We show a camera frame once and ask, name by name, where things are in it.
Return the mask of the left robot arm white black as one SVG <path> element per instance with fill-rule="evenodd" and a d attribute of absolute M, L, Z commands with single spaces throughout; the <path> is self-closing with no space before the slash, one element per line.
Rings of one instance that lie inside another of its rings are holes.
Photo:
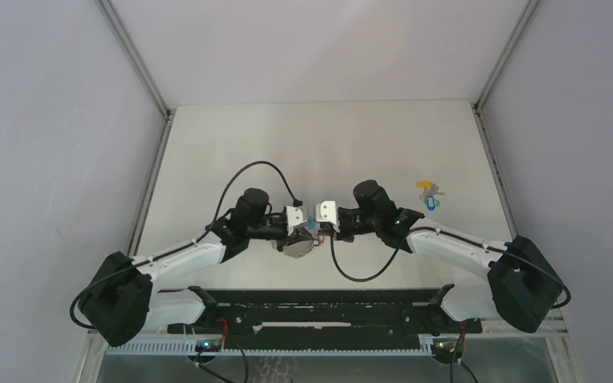
<path fill-rule="evenodd" d="M 199 270 L 225 263 L 252 240 L 272 242 L 279 252 L 296 243 L 312 243 L 302 204 L 270 212 L 269 195 L 248 188 L 235 206 L 213 220 L 204 233 L 165 251 L 129 258 L 108 255 L 89 285 L 72 301 L 74 324 L 97 331 L 110 346 L 124 345 L 143 330 L 189 324 L 206 333 L 217 323 L 213 301 L 204 291 L 175 290 L 174 284 Z"/>

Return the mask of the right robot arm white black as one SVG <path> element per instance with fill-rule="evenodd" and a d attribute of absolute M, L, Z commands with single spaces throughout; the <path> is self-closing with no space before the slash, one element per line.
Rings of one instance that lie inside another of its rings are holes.
<path fill-rule="evenodd" d="M 325 200 L 314 215 L 330 242 L 352 242 L 376 235 L 393 249 L 429 255 L 478 277 L 476 286 L 453 284 L 429 310 L 430 324 L 449 332 L 469 319 L 498 317 L 535 333 L 546 316 L 569 304 L 571 291 L 534 242 L 522 235 L 510 241 L 488 240 L 439 224 L 413 209 L 398 207 L 376 180 L 354 187 L 356 208 Z"/>

